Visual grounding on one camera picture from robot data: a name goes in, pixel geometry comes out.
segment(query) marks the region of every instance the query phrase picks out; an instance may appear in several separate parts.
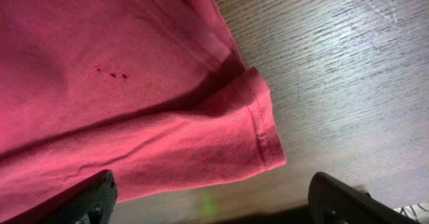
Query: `garment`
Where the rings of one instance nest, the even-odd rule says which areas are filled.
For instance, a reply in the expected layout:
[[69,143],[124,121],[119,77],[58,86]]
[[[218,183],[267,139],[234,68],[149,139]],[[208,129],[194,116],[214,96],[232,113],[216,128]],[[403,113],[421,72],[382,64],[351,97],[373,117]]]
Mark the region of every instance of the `garment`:
[[119,201],[286,163],[214,0],[0,0],[0,221],[102,169]]

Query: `wooden table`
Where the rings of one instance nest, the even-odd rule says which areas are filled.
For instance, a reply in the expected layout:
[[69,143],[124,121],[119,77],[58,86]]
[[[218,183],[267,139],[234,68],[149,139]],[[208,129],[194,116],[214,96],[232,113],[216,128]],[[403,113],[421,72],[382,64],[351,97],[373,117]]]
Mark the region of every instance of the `wooden table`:
[[390,207],[429,199],[429,0],[217,2],[271,87],[288,164],[120,203],[111,223],[212,223],[297,207],[317,171]]

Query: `red shirt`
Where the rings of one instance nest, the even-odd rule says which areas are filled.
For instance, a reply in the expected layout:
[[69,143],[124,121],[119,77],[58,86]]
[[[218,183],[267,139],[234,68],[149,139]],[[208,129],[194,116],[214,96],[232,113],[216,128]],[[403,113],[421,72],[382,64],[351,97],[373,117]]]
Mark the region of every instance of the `red shirt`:
[[286,163],[214,0],[0,0],[0,221],[102,169],[119,201]]

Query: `gray wood grain surface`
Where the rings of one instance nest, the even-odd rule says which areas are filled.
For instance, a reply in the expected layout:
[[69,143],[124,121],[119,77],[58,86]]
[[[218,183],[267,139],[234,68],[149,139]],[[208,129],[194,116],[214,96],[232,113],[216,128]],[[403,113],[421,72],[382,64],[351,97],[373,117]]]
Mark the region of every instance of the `gray wood grain surface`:
[[429,200],[429,0],[217,2],[271,88],[288,164],[120,203],[112,223],[212,223],[297,207],[317,171],[390,207]]

